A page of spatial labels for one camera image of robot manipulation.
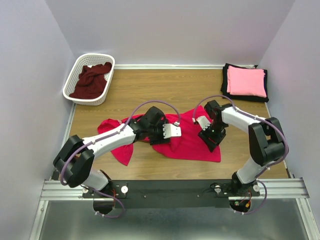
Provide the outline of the crimson red t shirt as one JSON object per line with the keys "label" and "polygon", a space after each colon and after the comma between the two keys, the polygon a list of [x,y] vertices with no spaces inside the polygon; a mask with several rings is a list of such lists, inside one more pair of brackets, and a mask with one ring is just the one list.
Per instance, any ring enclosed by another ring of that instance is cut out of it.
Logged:
{"label": "crimson red t shirt", "polygon": [[[218,146],[214,149],[213,152],[210,152],[207,145],[198,136],[198,133],[202,129],[199,125],[193,124],[193,111],[194,108],[180,114],[180,127],[182,133],[181,137],[173,137],[170,139],[169,143],[152,145],[150,147],[152,147],[156,152],[171,159],[205,161],[214,163],[221,162],[220,147]],[[171,124],[178,120],[177,114],[165,114],[165,116]],[[199,106],[197,108],[195,116],[205,116],[209,118],[209,115],[206,113],[203,106]],[[118,127],[120,124],[125,123],[127,119],[128,118],[117,120],[108,118],[97,127],[97,132],[98,134],[108,132]],[[128,166],[133,152],[133,143],[118,147],[115,150],[111,151],[115,159],[124,166]]]}

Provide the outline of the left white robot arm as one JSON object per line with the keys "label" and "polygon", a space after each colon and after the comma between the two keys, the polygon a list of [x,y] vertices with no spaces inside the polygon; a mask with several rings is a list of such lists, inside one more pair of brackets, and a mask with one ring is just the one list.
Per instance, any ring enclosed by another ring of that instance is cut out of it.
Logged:
{"label": "left white robot arm", "polygon": [[152,106],[145,114],[99,135],[69,137],[53,160],[53,166],[60,174],[60,183],[70,188],[83,185],[92,188],[99,197],[107,197],[111,191],[111,179],[104,171],[93,169],[94,160],[119,147],[145,139],[151,144],[169,143],[164,134],[168,123],[165,114]]}

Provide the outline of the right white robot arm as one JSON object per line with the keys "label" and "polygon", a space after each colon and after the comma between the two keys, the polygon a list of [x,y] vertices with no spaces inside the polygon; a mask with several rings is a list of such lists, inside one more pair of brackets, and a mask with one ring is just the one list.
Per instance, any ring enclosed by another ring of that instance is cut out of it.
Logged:
{"label": "right white robot arm", "polygon": [[204,106],[207,115],[193,116],[201,131],[198,136],[213,152],[226,137],[230,125],[248,135],[250,157],[242,168],[232,174],[228,183],[215,182],[216,195],[241,196],[253,188],[257,179],[269,167],[282,162],[289,152],[280,121],[247,113],[233,103],[220,105],[211,100]]}

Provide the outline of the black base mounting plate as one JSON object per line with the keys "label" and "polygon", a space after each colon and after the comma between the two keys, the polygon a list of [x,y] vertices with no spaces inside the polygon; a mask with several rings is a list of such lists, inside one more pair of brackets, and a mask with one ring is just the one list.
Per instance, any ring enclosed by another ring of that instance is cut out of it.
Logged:
{"label": "black base mounting plate", "polygon": [[230,179],[113,180],[103,192],[112,190],[126,209],[228,208],[232,200],[260,196],[252,185],[234,191]]}

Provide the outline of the folded black t shirt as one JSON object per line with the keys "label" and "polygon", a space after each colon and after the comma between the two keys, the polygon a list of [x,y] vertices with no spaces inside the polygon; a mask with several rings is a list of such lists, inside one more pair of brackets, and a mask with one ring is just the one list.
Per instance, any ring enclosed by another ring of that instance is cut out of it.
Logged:
{"label": "folded black t shirt", "polygon": [[229,66],[241,68],[241,69],[256,69],[256,68],[240,67],[240,66],[229,64],[229,63],[225,64],[224,67],[222,68],[222,85],[220,88],[220,91],[222,92],[222,94],[224,96],[226,96],[232,100],[241,100],[241,101],[247,101],[247,102],[267,103],[269,101],[268,88],[267,88],[267,82],[268,82],[268,71],[267,70],[261,69],[261,70],[264,70],[264,72],[265,72],[264,88],[267,93],[266,98],[258,97],[258,96],[231,95],[231,94],[227,93],[227,69]]}

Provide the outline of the folded pink t shirt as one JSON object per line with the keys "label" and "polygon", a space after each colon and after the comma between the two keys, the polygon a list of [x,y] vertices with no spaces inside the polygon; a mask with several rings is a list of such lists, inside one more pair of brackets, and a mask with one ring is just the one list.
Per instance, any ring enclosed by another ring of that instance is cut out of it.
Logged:
{"label": "folded pink t shirt", "polygon": [[227,68],[226,92],[233,96],[254,96],[266,98],[265,71],[263,69],[244,69],[234,66]]}

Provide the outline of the dark maroon t shirt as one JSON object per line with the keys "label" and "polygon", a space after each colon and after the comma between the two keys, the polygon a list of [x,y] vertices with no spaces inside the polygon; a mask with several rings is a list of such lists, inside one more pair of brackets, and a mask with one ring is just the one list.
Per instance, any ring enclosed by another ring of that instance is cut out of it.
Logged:
{"label": "dark maroon t shirt", "polygon": [[93,65],[92,67],[83,66],[82,72],[78,75],[78,82],[74,91],[69,97],[81,100],[92,100],[100,97],[107,85],[105,74],[111,71],[112,66],[110,62]]}

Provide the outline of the white plastic laundry basket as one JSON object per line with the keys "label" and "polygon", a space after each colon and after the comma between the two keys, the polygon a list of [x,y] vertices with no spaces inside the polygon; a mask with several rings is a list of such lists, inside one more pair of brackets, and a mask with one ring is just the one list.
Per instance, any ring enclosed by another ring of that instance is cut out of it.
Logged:
{"label": "white plastic laundry basket", "polygon": [[85,106],[102,104],[110,88],[115,68],[113,56],[86,53],[75,61],[64,84],[63,96]]}

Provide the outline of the aluminium frame rail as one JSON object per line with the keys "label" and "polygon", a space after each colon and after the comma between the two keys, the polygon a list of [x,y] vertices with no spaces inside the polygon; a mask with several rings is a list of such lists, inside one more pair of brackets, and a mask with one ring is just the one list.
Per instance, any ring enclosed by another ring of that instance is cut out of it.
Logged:
{"label": "aluminium frame rail", "polygon": [[[302,178],[261,179],[258,183],[259,193],[253,191],[253,199],[308,199],[309,193]],[[61,185],[58,180],[46,180],[40,199],[42,201],[88,201],[97,200],[96,193],[90,193],[81,186],[70,188]]]}

